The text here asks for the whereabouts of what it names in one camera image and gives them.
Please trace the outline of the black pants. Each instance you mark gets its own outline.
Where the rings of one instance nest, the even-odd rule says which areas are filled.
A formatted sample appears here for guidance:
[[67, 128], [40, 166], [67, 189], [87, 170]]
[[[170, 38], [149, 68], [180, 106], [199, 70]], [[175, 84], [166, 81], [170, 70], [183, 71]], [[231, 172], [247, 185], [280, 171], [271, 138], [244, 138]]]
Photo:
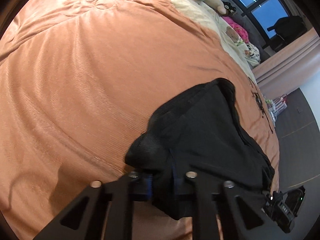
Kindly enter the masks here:
[[183, 175], [204, 172], [207, 180], [231, 180], [262, 208], [274, 169], [257, 142], [240, 125], [235, 88], [223, 78], [185, 90], [151, 116], [145, 133], [125, 155], [125, 163], [152, 175], [152, 204], [178, 220], [191, 214], [183, 191], [174, 195], [171, 160]]

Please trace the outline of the orange bed blanket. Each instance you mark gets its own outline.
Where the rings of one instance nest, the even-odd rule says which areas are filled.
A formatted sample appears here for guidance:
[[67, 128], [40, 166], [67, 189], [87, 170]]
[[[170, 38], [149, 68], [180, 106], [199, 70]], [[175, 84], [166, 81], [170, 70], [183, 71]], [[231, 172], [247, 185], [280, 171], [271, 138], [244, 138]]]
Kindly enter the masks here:
[[29, 0], [1, 38], [1, 211], [14, 233], [34, 238], [91, 181], [120, 177], [151, 114], [220, 77], [277, 169], [251, 69], [169, 0]]

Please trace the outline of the right pink curtain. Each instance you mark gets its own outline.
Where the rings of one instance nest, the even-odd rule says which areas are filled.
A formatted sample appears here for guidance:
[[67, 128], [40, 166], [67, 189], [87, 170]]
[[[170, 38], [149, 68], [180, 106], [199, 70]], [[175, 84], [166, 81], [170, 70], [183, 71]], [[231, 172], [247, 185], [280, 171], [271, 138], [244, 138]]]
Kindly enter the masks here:
[[312, 28], [253, 69], [268, 99], [290, 94], [319, 73], [319, 35]]

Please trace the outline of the brown teddy bear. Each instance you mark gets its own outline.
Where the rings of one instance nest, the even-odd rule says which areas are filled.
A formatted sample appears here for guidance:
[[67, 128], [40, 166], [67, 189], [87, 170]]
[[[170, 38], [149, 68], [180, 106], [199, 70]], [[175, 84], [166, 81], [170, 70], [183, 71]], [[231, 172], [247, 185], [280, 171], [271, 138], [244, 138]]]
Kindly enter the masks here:
[[234, 42], [237, 43], [239, 40], [238, 33], [230, 26], [226, 28], [226, 35]]

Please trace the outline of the pink plush blanket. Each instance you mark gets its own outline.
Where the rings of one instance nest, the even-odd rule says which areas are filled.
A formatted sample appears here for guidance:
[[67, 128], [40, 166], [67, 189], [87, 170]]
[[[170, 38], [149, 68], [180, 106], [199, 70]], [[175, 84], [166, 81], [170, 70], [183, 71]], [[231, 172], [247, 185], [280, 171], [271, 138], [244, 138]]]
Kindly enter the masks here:
[[249, 43], [249, 34], [247, 30], [242, 27], [240, 24], [236, 23], [235, 20], [233, 20], [229, 16], [223, 16], [222, 17], [228, 24], [229, 26], [237, 33], [237, 35], [242, 38], [242, 40], [245, 43]]

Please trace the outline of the cream bed sheet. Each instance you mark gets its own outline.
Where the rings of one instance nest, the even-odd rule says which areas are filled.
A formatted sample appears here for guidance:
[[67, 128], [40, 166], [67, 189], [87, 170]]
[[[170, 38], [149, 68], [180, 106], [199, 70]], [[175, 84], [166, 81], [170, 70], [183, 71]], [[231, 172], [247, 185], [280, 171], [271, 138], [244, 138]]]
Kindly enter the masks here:
[[242, 67], [253, 69], [260, 64], [260, 54], [255, 46], [248, 46], [242, 38], [234, 42], [227, 35], [231, 27], [217, 12], [205, 3], [197, 4], [193, 0], [169, 0], [175, 9], [192, 21], [216, 33], [222, 48]]

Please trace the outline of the black bear plush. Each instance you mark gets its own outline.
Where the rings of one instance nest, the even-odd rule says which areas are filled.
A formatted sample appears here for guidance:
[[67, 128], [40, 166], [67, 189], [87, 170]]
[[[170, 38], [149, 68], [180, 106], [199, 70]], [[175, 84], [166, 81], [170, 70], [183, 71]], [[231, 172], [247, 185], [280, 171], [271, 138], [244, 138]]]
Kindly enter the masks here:
[[223, 1], [223, 5], [226, 10], [225, 16], [231, 17], [234, 14], [236, 14], [236, 7], [232, 6], [232, 4], [230, 2]]

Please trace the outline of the hanging black garment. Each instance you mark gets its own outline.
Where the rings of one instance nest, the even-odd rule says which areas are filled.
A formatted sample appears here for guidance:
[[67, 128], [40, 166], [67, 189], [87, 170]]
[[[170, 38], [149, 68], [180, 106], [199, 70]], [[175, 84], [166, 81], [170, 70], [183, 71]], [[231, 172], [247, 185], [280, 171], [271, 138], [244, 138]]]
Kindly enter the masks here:
[[274, 30], [286, 43], [291, 43], [307, 32], [307, 28], [300, 16], [282, 17], [276, 23], [267, 28], [267, 31]]

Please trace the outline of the beige plush toy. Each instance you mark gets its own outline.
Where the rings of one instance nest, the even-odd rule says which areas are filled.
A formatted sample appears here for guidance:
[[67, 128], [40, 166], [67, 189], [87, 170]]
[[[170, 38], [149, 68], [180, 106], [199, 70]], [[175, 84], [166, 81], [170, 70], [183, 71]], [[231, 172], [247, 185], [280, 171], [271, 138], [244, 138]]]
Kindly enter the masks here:
[[197, 0], [199, 2], [204, 2], [206, 5], [217, 11], [221, 15], [227, 14], [227, 9], [221, 0]]

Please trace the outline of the dark framed window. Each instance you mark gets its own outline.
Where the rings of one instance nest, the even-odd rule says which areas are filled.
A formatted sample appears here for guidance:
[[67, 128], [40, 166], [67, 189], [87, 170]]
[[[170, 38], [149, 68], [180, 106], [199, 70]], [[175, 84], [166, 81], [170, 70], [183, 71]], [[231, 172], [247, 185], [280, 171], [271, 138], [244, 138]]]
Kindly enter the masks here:
[[253, 28], [261, 46], [269, 52], [278, 52], [288, 43], [277, 34], [272, 26], [281, 18], [293, 19], [300, 22], [299, 29], [290, 40], [293, 41], [305, 34], [312, 27], [310, 21], [293, 0], [222, 0], [236, 7], [236, 14]]

